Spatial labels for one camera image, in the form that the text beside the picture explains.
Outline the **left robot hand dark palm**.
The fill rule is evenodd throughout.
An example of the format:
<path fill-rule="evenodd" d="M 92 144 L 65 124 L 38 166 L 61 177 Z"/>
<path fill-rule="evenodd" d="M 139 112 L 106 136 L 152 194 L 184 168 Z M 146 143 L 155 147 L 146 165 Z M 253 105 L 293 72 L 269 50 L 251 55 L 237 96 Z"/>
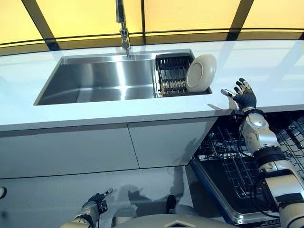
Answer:
<path fill-rule="evenodd" d="M 105 198 L 111 193 L 113 193 L 113 188 L 110 188 L 103 193 L 96 193 L 95 195 L 93 195 L 91 198 L 88 199 L 88 201 L 82 206 L 82 209 L 96 206 L 99 214 L 103 214 L 107 212 L 108 206 L 105 201 Z"/>

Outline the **right robot hand dark palm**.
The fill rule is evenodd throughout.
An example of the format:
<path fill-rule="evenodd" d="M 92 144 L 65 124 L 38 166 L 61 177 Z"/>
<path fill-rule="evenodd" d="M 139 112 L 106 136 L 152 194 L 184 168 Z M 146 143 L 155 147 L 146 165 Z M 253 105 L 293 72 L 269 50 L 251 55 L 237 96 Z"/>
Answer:
<path fill-rule="evenodd" d="M 221 89 L 221 93 L 234 100 L 240 110 L 248 108 L 256 109 L 257 100 L 250 84 L 244 78 L 240 78 L 236 82 L 236 85 L 234 87 L 235 92 Z"/>

